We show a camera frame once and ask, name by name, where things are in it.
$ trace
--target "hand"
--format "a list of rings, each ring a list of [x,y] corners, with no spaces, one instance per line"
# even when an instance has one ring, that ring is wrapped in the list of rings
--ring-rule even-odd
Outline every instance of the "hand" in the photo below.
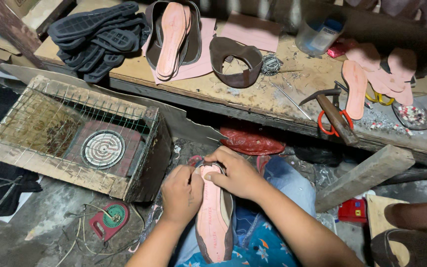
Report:
[[[205,161],[221,162],[227,168],[227,176],[212,172],[204,178],[237,197],[255,201],[262,188],[270,185],[247,160],[226,146],[205,156]]]
[[[186,227],[199,211],[204,197],[204,180],[200,177],[200,170],[193,173],[194,170],[190,166],[177,166],[161,185],[162,220]]]

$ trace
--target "wire mesh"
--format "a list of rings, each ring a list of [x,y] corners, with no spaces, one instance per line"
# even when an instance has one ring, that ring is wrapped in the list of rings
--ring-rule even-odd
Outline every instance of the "wire mesh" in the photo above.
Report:
[[[26,88],[0,122],[0,143],[131,178],[146,158],[155,119],[136,104],[68,88],[49,94],[48,85]]]

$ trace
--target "person's left hand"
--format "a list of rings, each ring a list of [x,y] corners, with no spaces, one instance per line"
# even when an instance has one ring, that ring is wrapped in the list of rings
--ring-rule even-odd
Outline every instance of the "person's left hand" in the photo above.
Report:
[[[161,186],[162,220],[186,227],[199,211],[204,197],[204,180],[200,176],[200,168],[198,173],[195,170],[194,167],[180,165],[169,173]]]

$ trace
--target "wooden workbench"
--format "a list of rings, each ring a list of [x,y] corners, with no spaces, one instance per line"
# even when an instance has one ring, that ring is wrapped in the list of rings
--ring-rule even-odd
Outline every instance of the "wooden workbench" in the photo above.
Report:
[[[119,2],[119,0],[85,0],[79,3],[72,13],[110,7]],[[140,11],[144,11],[145,8],[146,6],[140,5]],[[217,21],[217,32],[220,35],[223,25],[224,22]],[[63,62],[56,56],[57,51],[57,45],[49,37],[34,54],[43,60],[50,70],[71,74],[63,68]],[[156,85],[151,69],[140,52],[132,58],[126,58],[120,67],[111,70],[107,85],[126,92],[340,142],[339,139],[320,132],[317,123],[308,120],[270,82],[283,84],[285,91],[299,103],[317,90],[333,88],[335,80],[344,84],[341,67],[345,56],[339,57],[339,60],[330,58],[328,55],[323,55],[322,58],[309,58],[295,46],[294,37],[286,34],[280,37],[276,56],[284,62],[281,68],[284,72],[270,77],[260,75],[257,82],[250,88],[230,88],[214,73]],[[229,71],[241,72],[240,68],[241,65],[234,60],[233,65],[229,66]],[[283,77],[292,84],[293,89],[286,85]],[[413,91],[427,94],[427,77],[419,79]],[[346,100],[347,94],[342,92],[341,108],[345,107]],[[305,104],[303,109],[312,119],[317,119],[322,110],[316,100]],[[384,126],[372,131],[369,127],[374,121],[383,122]],[[361,139],[357,147],[377,151],[386,144],[392,144],[410,149],[416,162],[424,168],[408,170],[389,181],[427,179],[427,168],[425,168],[427,167],[427,130],[423,131],[423,134],[416,131],[414,136],[408,136],[404,131],[393,130],[391,126],[394,124],[399,122],[391,106],[374,104],[373,109],[365,109],[364,118],[354,122],[354,130]]]

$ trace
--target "yellow scissors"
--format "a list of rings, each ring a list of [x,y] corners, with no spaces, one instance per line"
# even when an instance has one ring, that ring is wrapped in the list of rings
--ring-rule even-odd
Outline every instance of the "yellow scissors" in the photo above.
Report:
[[[375,92],[375,90],[373,91],[373,93],[375,94],[375,98],[371,98],[371,96],[368,93],[366,93],[366,92],[365,92],[365,97],[368,100],[370,100],[370,101],[372,101],[374,103],[378,102],[378,103],[380,103],[380,104],[382,104],[384,106],[390,106],[391,103],[393,103],[393,101],[395,101],[394,98],[390,98],[390,101],[388,103],[383,102],[383,99],[382,99],[383,95],[382,94],[379,94],[379,93]]]

